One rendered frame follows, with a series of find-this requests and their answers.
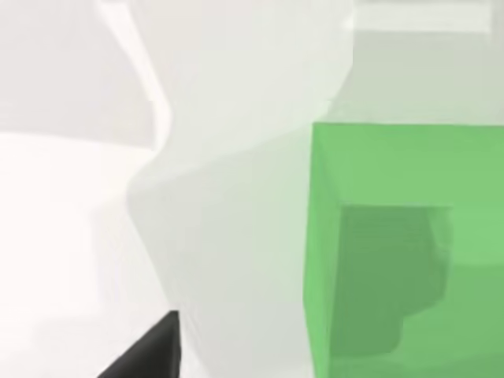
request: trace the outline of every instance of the dark pointed object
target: dark pointed object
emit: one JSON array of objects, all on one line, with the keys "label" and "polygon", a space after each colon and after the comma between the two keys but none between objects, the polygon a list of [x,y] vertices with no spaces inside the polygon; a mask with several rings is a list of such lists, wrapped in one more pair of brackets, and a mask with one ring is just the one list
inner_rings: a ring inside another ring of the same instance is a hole
[{"label": "dark pointed object", "polygon": [[169,312],[98,378],[179,378],[178,311]]}]

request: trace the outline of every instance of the green cube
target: green cube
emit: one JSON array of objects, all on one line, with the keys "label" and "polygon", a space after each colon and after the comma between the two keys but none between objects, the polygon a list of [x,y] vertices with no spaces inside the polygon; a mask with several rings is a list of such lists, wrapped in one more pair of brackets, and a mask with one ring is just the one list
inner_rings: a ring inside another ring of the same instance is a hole
[{"label": "green cube", "polygon": [[504,128],[315,124],[317,378],[504,376]]}]

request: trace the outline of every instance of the green block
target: green block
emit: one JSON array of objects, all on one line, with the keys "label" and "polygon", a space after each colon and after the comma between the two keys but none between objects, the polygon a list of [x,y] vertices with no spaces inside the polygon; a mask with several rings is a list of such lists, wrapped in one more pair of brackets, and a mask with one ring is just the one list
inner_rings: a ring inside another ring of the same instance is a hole
[{"label": "green block", "polygon": [[315,124],[317,378],[504,376],[504,128]]}]

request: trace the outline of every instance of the cube front face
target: cube front face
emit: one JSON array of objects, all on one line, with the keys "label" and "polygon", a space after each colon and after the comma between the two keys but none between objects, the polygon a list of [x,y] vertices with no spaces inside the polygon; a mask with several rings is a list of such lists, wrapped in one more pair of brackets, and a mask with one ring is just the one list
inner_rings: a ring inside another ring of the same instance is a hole
[{"label": "cube front face", "polygon": [[[459,135],[464,133],[454,129],[453,137]],[[464,188],[453,201],[440,188],[445,202],[429,203],[434,191],[428,193],[431,198],[422,197],[422,191],[401,193],[390,204],[348,201],[342,180],[359,166],[352,164],[352,154],[359,151],[336,150],[344,135],[324,135],[322,143],[320,136],[316,126],[303,295],[316,377],[504,376],[504,209],[499,203],[488,206],[488,198],[478,204],[478,194],[461,193]],[[335,149],[328,148],[331,136],[339,137]],[[424,171],[417,173],[428,178],[430,169],[433,176],[449,175],[439,170],[446,162],[436,168],[428,156],[436,141],[424,142],[430,149],[424,151],[424,166],[417,165]],[[363,154],[371,150],[365,141],[361,146]],[[467,154],[484,162],[477,153],[481,146],[468,146]],[[410,152],[402,151],[407,160]],[[455,155],[447,146],[452,167]],[[334,164],[335,156],[341,164]],[[467,167],[469,158],[461,164]],[[491,173],[489,167],[497,163],[489,161],[483,170]],[[339,175],[342,164],[346,172]],[[473,172],[466,170],[470,177]],[[384,167],[381,179],[398,182],[394,174]],[[369,191],[376,189],[373,178]],[[402,201],[407,197],[412,203]]]}]

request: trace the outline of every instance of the green box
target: green box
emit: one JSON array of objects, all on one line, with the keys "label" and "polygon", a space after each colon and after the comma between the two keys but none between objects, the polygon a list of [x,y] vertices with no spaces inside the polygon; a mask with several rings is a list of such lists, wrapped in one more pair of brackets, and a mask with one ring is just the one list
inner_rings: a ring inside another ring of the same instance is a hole
[{"label": "green box", "polygon": [[504,128],[315,124],[317,378],[504,377]]}]

